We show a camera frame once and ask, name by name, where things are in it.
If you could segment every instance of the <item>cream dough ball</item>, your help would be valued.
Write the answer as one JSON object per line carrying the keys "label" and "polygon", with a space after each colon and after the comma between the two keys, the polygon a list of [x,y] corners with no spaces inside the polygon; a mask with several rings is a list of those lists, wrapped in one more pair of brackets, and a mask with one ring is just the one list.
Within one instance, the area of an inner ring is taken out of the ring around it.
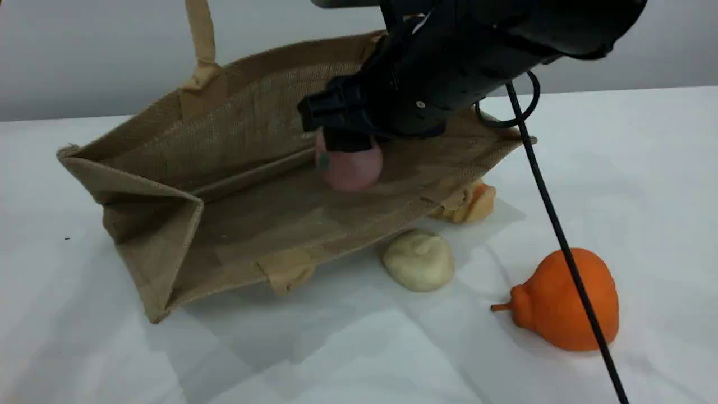
{"label": "cream dough ball", "polygon": [[438,234],[411,230],[396,237],[384,252],[384,266],[400,285],[414,292],[430,292],[454,277],[454,255]]}

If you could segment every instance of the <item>black cable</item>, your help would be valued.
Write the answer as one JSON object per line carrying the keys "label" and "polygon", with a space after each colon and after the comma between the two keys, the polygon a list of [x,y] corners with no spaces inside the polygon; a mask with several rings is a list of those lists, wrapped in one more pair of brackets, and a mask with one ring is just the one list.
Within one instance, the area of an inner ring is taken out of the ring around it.
{"label": "black cable", "polygon": [[533,114],[533,110],[535,110],[536,106],[539,104],[539,97],[541,96],[541,83],[539,83],[539,78],[536,77],[532,71],[527,71],[526,74],[528,75],[528,78],[531,79],[531,86],[533,87],[533,97],[531,98],[531,103],[528,105],[528,108],[524,112],[519,111],[520,114],[514,119],[509,119],[507,121],[493,121],[491,119],[487,119],[481,113],[479,101],[476,101],[474,103],[474,111],[476,112],[476,117],[482,124],[494,129],[508,129],[513,128],[520,122],[526,121],[531,114]]}
{"label": "black cable", "polygon": [[[538,79],[536,76],[529,72],[529,77],[531,78],[531,81],[538,82]],[[528,157],[528,163],[531,166],[531,172],[533,172],[533,177],[536,180],[536,185],[538,186],[538,192],[541,194],[541,199],[544,201],[544,206],[546,207],[546,212],[549,214],[549,219],[551,220],[551,225],[554,228],[554,232],[556,233],[556,238],[559,240],[559,244],[561,245],[561,250],[564,253],[564,258],[566,259],[566,264],[569,266],[569,271],[571,273],[571,278],[574,281],[574,284],[576,285],[576,290],[579,293],[579,297],[581,298],[581,303],[584,306],[584,310],[586,311],[586,316],[588,317],[589,323],[591,323],[591,330],[593,330],[593,334],[596,338],[596,342],[598,342],[599,350],[601,351],[601,356],[603,357],[603,362],[606,364],[606,369],[608,370],[608,375],[611,378],[611,382],[613,383],[613,388],[616,390],[616,395],[618,396],[618,401],[620,404],[629,404],[628,397],[626,396],[625,390],[623,390],[623,384],[621,383],[621,379],[618,376],[618,371],[616,370],[616,365],[613,362],[613,358],[611,357],[611,352],[608,349],[608,344],[606,343],[606,338],[603,335],[603,331],[601,331],[601,326],[598,324],[598,319],[596,318],[596,313],[593,310],[593,305],[591,304],[591,300],[588,297],[588,294],[586,293],[586,288],[584,287],[583,279],[581,279],[581,275],[579,274],[578,268],[576,267],[576,262],[574,261],[574,256],[571,253],[571,249],[569,248],[569,243],[566,240],[566,236],[564,234],[563,229],[561,228],[561,223],[559,222],[559,217],[556,215],[556,209],[554,208],[554,204],[551,202],[551,196],[549,195],[549,190],[546,188],[546,183],[544,182],[543,176],[541,176],[541,170],[539,169],[539,162],[536,160],[536,154],[533,152],[533,145],[531,144],[531,138],[528,135],[528,129],[526,128],[525,119],[522,119],[522,116],[527,116],[530,114],[521,113],[521,105],[518,102],[518,97],[516,95],[516,89],[513,87],[513,83],[509,82],[506,84],[506,91],[508,92],[508,97],[511,100],[511,106],[513,108],[513,113],[516,116],[516,121],[518,122],[518,129],[521,133],[521,141],[523,142],[523,146],[526,149],[526,156]],[[534,94],[534,98],[538,98],[538,93],[536,92]],[[482,114],[478,111],[478,105],[477,105],[477,115],[479,117],[482,116]]]}

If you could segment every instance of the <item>jute tote bag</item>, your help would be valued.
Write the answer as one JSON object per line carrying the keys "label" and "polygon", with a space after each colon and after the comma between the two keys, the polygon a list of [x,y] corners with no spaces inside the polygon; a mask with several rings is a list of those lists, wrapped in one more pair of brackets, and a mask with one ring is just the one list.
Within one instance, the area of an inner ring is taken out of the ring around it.
{"label": "jute tote bag", "polygon": [[317,264],[439,208],[521,144],[470,110],[434,139],[384,144],[378,183],[331,190],[314,169],[303,96],[354,73],[383,32],[301,42],[220,67],[207,0],[186,0],[197,68],[188,82],[60,162],[103,207],[103,225],[149,320],[267,282],[278,294]]}

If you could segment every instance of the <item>bag handle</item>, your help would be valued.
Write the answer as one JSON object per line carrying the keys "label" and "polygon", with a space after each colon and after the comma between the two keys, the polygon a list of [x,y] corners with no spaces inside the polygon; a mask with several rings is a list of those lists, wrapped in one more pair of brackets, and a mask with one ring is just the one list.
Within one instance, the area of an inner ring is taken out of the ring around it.
{"label": "bag handle", "polygon": [[195,46],[197,67],[192,77],[179,87],[182,118],[203,115],[227,98],[225,72],[215,59],[215,28],[207,0],[185,0],[190,22],[192,43]]}

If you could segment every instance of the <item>white table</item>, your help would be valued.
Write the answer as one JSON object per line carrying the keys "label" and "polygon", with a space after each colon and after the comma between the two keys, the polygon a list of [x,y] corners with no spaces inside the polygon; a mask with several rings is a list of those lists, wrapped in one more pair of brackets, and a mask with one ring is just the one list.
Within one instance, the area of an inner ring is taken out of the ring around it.
{"label": "white table", "polygon": [[[224,293],[152,326],[55,159],[124,119],[0,124],[0,402],[616,402],[600,357],[488,310],[557,248],[523,150],[487,176],[485,223],[419,224],[457,256],[436,293],[403,290],[370,249],[287,298]],[[718,87],[545,95],[529,121],[569,242],[615,276],[632,403],[718,403],[717,126]]]}

